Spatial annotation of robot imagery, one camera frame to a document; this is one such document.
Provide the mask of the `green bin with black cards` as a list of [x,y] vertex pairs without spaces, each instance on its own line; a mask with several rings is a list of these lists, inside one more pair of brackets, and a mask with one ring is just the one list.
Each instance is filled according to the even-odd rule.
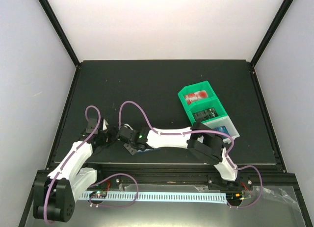
[[217,97],[192,102],[186,108],[186,113],[192,125],[195,122],[207,123],[228,115]]

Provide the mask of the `red white card stack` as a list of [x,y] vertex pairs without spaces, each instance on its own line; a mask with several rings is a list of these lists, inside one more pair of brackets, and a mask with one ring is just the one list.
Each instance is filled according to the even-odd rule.
[[189,94],[184,95],[184,99],[185,99],[187,105],[190,105],[193,102],[200,101],[200,100],[206,99],[206,98],[208,98],[208,94],[205,90],[197,91],[194,93],[189,93]]

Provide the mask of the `blue card holder wallet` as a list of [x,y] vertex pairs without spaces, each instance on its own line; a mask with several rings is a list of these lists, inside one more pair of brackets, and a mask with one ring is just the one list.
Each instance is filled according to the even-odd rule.
[[155,152],[155,151],[159,151],[160,148],[157,149],[145,149],[145,150],[137,150],[137,152],[135,154],[143,154],[143,153],[149,153],[149,152]]

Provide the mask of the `green bin with red cards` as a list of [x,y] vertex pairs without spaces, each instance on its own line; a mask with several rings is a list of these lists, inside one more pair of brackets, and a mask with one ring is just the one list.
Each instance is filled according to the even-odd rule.
[[202,81],[183,87],[178,92],[178,97],[185,113],[188,113],[197,103],[212,100],[216,98],[217,95],[208,81]]

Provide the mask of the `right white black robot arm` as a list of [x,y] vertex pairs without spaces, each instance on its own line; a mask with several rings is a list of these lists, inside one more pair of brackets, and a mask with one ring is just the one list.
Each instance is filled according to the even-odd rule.
[[161,148],[180,148],[189,150],[201,162],[213,165],[220,173],[224,186],[235,189],[241,183],[237,174],[237,165],[228,155],[224,138],[233,138],[223,132],[213,130],[203,123],[194,123],[182,129],[166,129],[145,127],[133,130],[126,126],[117,133],[117,140],[124,142],[132,155],[139,151],[152,151]]

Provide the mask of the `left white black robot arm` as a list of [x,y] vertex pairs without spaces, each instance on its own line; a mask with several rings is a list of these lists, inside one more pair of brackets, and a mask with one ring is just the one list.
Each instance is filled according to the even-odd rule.
[[67,222],[73,215],[80,195],[90,186],[101,187],[104,173],[85,168],[84,163],[95,152],[113,142],[116,128],[104,118],[88,120],[86,129],[59,165],[49,174],[38,174],[33,184],[33,216],[47,224]]

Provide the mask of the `white bin with blue cards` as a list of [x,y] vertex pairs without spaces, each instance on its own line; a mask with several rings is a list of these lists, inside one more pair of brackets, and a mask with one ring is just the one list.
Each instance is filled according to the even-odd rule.
[[229,116],[213,118],[210,120],[203,121],[202,123],[206,125],[207,127],[209,127],[210,129],[216,128],[218,126],[225,126],[230,136],[234,140],[240,137],[240,134],[238,133],[236,127],[234,126]]

